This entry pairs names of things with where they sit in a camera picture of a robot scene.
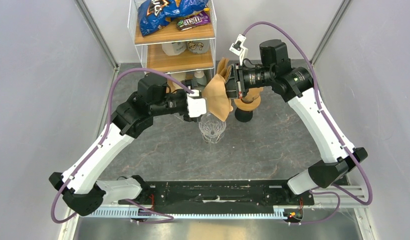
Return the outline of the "round wooden dripper stand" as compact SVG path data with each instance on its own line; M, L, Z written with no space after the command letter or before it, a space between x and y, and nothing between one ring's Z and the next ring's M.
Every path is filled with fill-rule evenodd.
M259 107L261 104L261 97L257 97L251 102L245 103L243 99L234 99L234 104L236 107L242 111L251 112Z

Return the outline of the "black coffee server pot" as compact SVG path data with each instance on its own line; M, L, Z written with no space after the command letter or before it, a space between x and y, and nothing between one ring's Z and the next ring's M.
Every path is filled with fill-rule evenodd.
M253 118L253 111L245 111L237 108L234 115L237 121L247 123Z

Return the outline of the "clear glass dripper with handle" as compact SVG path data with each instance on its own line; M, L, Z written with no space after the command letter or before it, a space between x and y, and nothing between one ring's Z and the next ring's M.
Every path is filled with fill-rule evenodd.
M202 115L198 126L202 135L219 135L226 129L226 123L212 113Z

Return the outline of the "glass carafe with brown band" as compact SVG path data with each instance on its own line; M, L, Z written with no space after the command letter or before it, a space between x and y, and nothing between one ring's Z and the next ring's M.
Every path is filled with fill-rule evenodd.
M207 144L217 144L224 137L224 133L217 135L203 134L202 137Z

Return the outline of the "brown paper coffee filter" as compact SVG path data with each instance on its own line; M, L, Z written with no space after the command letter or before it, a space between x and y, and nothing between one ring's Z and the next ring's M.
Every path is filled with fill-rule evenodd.
M256 99L258 99L260 97L261 92L263 91L262 87L258 87L258 88L250 88L246 94L245 97L243 97L241 99L242 102L244 103L252 103L253 101L255 101Z

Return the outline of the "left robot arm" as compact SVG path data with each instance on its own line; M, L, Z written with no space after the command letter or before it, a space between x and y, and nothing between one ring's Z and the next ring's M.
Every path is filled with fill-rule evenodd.
M63 200L74 215L87 216L103 205L118 201L144 204L149 200L148 185L139 176L122 180L100 180L115 157L153 125L155 116L180 114L193 119L206 111L202 92L184 85L170 75L146 69L135 91L116 109L88 150L64 172L54 172L49 181L56 189L50 216L59 222L55 209Z

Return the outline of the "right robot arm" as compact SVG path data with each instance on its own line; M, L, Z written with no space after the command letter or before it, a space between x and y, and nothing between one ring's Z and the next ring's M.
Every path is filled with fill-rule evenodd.
M293 205L301 199L302 193L316 187L327 188L351 172L368 153L364 147L355 147L339 129L320 94L315 93L310 72L304 67L291 66L284 42L267 40L259 45L259 50L260 64L248 67L240 62L229 66L226 95L229 99L245 102L252 89L271 87L305 124L322 159L287 181L281 198Z

